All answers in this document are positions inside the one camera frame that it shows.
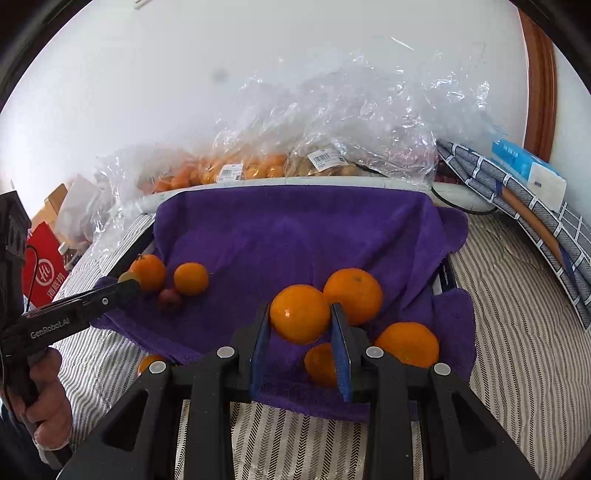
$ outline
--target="blue and white tissue box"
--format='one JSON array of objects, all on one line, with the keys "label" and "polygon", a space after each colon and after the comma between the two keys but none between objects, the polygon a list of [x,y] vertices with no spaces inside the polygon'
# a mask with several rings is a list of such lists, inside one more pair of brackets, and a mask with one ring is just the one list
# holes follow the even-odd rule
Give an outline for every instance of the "blue and white tissue box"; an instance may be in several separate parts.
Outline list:
[{"label": "blue and white tissue box", "polygon": [[560,210],[566,180],[546,162],[507,140],[492,144],[491,160],[521,180],[550,210]]}]

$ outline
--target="wooden door frame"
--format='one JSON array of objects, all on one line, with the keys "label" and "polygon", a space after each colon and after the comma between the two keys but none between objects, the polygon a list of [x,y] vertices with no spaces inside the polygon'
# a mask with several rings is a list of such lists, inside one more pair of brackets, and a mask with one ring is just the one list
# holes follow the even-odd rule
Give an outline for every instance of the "wooden door frame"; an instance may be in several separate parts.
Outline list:
[{"label": "wooden door frame", "polygon": [[528,113],[524,148],[549,162],[556,128],[556,60],[554,44],[519,10],[528,56]]}]

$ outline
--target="mattress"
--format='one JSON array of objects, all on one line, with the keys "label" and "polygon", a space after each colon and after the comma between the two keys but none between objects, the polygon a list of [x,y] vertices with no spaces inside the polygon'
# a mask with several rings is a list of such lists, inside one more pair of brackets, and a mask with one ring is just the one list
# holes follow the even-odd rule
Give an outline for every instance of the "mattress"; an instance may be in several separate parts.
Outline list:
[{"label": "mattress", "polygon": [[[57,299],[92,288],[154,221],[142,215],[99,265],[85,255]],[[474,301],[476,363],[470,387],[539,476],[557,479],[591,434],[591,338],[540,253],[506,216],[470,216],[470,233],[451,261]],[[147,352],[108,330],[88,328],[55,347],[73,407],[73,449],[134,381]],[[176,478],[183,477],[186,402]],[[366,426],[307,417],[262,404],[233,404],[236,477],[362,477]],[[423,476],[420,429],[413,424],[415,479]]]}]

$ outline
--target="folded blanket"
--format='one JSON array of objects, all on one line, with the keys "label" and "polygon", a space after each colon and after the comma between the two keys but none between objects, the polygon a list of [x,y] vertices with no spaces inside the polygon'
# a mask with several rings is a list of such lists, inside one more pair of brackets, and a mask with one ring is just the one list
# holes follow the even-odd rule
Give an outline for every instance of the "folded blanket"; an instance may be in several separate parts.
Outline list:
[{"label": "folded blanket", "polygon": [[437,152],[469,188],[521,225],[548,261],[581,324],[588,329],[591,229],[584,219],[567,202],[559,212],[553,212],[510,172],[470,148],[437,140]]}]

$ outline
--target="person's hand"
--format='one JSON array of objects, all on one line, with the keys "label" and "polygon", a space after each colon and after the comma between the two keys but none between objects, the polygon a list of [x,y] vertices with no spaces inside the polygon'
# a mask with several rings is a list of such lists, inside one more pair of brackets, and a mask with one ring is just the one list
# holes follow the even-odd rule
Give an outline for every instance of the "person's hand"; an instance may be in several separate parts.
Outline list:
[{"label": "person's hand", "polygon": [[72,407],[57,378],[60,367],[60,352],[53,348],[48,348],[45,356],[31,367],[31,379],[40,392],[37,401],[28,408],[21,397],[7,389],[15,415],[33,423],[42,422],[35,431],[35,441],[48,450],[64,445],[72,428]]}]

